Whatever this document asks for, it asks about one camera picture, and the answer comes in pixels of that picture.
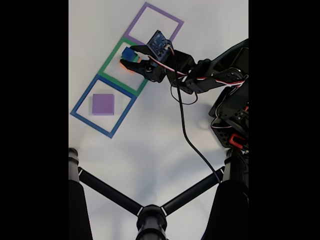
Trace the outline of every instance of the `black cable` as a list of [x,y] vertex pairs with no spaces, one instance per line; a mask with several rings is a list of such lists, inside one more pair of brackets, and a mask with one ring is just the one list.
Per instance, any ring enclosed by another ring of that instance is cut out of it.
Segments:
[[[173,93],[172,93],[172,84],[174,83],[174,81],[172,81],[172,83],[171,83],[170,92],[171,92],[171,96],[173,97],[173,99],[176,100],[176,101],[179,103],[179,100],[176,99],[175,96],[174,96]],[[198,101],[198,94],[197,94],[196,92],[194,92],[194,94],[195,94],[195,100],[194,100],[194,102],[192,102],[192,103],[184,103],[184,102],[183,102],[182,104],[184,104],[184,105],[192,105],[192,104],[195,104],[195,103]]]
[[180,105],[180,112],[181,112],[181,122],[182,122],[182,131],[185,140],[187,143],[195,150],[195,152],[204,160],[204,162],[209,166],[209,168],[212,170],[214,173],[218,183],[220,184],[220,178],[218,177],[216,170],[211,166],[210,162],[199,152],[199,150],[190,142],[187,132],[186,132],[186,125],[185,125],[185,115],[184,115],[184,108],[183,108],[183,103],[182,103],[182,98],[181,98],[181,92],[180,92],[180,85],[179,85],[179,80],[178,80],[178,70],[177,70],[177,58],[176,55],[173,56],[174,59],[174,72],[175,72],[175,80],[176,80],[176,89],[178,92],[178,98],[179,98],[179,105]]

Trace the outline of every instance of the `black tripod leg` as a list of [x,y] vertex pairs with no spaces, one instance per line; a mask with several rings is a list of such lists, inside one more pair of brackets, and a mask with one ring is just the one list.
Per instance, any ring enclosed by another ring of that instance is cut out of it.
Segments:
[[79,183],[78,153],[69,148],[69,180],[68,180],[68,239],[92,240],[85,192]]
[[131,198],[91,175],[81,167],[79,167],[78,170],[80,173],[79,178],[82,183],[123,207],[133,215],[138,216],[139,211],[142,209],[142,206],[139,203],[133,201]]

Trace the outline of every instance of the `tripod leg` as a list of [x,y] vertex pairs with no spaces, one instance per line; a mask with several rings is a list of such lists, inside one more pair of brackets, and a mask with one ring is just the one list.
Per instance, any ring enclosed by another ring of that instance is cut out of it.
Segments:
[[79,183],[78,153],[69,148],[69,179],[68,179],[68,220],[69,240],[92,240],[85,192]]

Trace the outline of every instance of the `purple square outline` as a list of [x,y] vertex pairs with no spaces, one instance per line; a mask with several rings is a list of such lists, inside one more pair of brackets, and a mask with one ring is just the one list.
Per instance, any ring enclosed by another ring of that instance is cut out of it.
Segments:
[[135,24],[137,23],[138,19],[141,17],[141,15],[144,13],[144,11],[146,10],[146,8],[151,8],[153,10],[155,10],[156,12],[176,21],[178,23],[178,26],[176,27],[176,29],[174,30],[172,36],[169,38],[171,41],[173,41],[176,37],[176,35],[178,34],[179,30],[181,29],[182,25],[185,23],[184,21],[176,18],[175,16],[172,16],[171,14],[157,8],[156,6],[151,5],[148,2],[145,2],[144,5],[142,6],[142,8],[140,9],[140,11],[138,12],[138,14],[135,16],[135,18],[133,19],[132,23],[130,24],[130,26],[128,27],[128,29],[125,31],[125,33],[123,34],[123,36],[129,40],[131,40],[132,42],[139,44],[139,45],[145,45],[147,43],[143,43],[135,38],[133,38],[132,36],[129,35],[129,33],[131,32],[131,30],[134,28]]

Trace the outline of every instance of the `white table surface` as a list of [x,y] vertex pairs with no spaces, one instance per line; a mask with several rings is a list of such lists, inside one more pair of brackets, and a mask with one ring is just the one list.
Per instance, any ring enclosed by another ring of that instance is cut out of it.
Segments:
[[[184,21],[173,46],[195,62],[214,59],[249,37],[248,0],[148,2]],[[69,0],[69,113],[144,3]],[[189,139],[216,169],[226,150],[209,129],[208,112],[222,90],[202,93],[196,104],[184,106]],[[182,94],[185,102],[194,97]],[[78,150],[81,167],[143,206],[161,206],[212,173],[184,139],[167,78],[147,83],[112,139],[69,114],[69,147]],[[137,217],[83,187],[93,239],[135,240]],[[168,216],[167,238],[200,240],[216,189]]]

